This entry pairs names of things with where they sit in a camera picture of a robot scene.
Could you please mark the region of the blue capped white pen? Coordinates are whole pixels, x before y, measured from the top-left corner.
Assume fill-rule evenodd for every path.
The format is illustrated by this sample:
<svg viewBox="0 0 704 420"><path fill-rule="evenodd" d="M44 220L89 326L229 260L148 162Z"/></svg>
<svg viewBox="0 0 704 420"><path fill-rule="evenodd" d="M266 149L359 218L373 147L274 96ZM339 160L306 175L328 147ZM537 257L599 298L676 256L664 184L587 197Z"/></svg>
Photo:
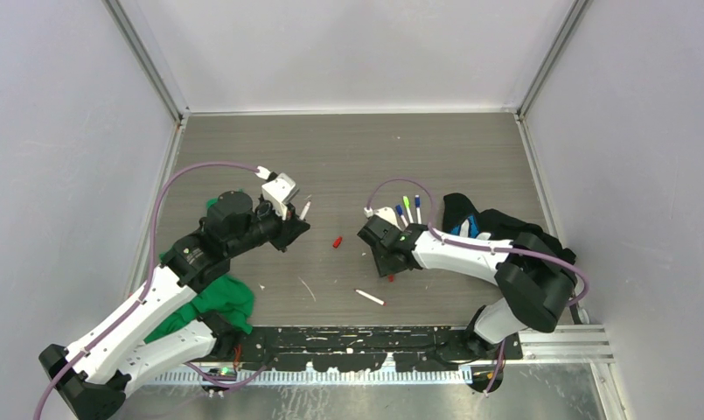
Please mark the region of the blue capped white pen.
<svg viewBox="0 0 704 420"><path fill-rule="evenodd" d="M415 215L416 215L416 223L417 224L422 224L422 210L421 210L421 196L420 195L415 195Z"/></svg>

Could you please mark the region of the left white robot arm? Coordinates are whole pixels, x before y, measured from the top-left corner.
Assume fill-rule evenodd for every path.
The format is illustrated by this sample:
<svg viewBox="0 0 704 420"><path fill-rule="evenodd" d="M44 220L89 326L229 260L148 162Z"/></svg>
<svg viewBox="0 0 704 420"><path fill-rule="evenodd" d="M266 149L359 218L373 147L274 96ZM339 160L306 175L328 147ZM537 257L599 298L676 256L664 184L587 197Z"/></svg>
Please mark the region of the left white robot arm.
<svg viewBox="0 0 704 420"><path fill-rule="evenodd" d="M77 418L109 419L135 390L177 364L234 356L243 332L216 309L159 339L146 338L224 276L232 258L265 243L285 251L309 229L291 204L267 194L255 204L244 192L224 192L199 227L164 254L149 282L84 337L51 344L38 359Z"/></svg>

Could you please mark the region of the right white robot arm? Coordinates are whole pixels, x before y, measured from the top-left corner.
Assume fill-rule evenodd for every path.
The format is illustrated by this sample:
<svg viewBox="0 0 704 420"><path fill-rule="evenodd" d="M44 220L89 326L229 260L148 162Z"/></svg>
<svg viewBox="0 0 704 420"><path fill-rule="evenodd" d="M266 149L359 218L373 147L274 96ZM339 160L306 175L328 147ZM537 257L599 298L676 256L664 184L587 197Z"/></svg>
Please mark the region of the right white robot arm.
<svg viewBox="0 0 704 420"><path fill-rule="evenodd" d="M478 309L464 332L469 353L485 360L508 337L525 329L551 333L576 286L573 265L537 235L512 239L491 233L466 238L423 224L405 228L370 216L358 232L381 277L408 270L445 270L495 285L502 295Z"/></svg>

